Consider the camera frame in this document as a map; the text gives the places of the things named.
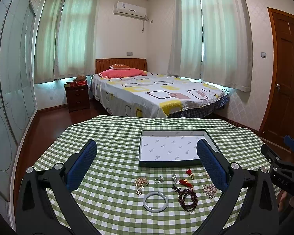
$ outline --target pink pillow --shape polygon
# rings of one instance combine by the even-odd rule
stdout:
[[[101,73],[99,73],[100,77],[103,78],[126,78],[126,77],[133,77],[133,76],[147,76],[147,74],[143,70],[139,70],[136,68],[131,68],[129,70],[105,70]]]

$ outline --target curtain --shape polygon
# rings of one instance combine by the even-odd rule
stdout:
[[[34,61],[34,83],[54,81],[56,23],[62,0],[46,0],[39,20]]]
[[[173,76],[180,75],[182,50],[182,10],[181,0],[174,1],[172,45],[168,67],[168,74]]]
[[[200,0],[175,0],[168,74],[200,79],[202,14]]]
[[[202,0],[204,57],[201,79],[249,92],[252,39],[245,0]]]
[[[56,42],[54,78],[95,74],[99,0],[65,0]]]

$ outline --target red tassel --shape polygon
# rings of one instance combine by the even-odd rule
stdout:
[[[190,176],[190,175],[191,175],[191,170],[188,169],[188,170],[186,171],[186,174]]]
[[[183,186],[186,186],[186,187],[190,187],[192,190],[193,190],[193,187],[194,187],[190,182],[187,182],[185,180],[179,180],[179,184],[183,185]]]

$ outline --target air conditioner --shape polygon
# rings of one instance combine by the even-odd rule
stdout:
[[[147,9],[129,3],[117,2],[114,6],[114,13],[136,18],[145,18]]]

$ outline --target tray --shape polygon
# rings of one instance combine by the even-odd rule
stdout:
[[[152,168],[199,166],[201,161],[197,155],[197,142],[201,139],[205,139],[214,151],[220,152],[206,130],[142,130],[139,166]]]

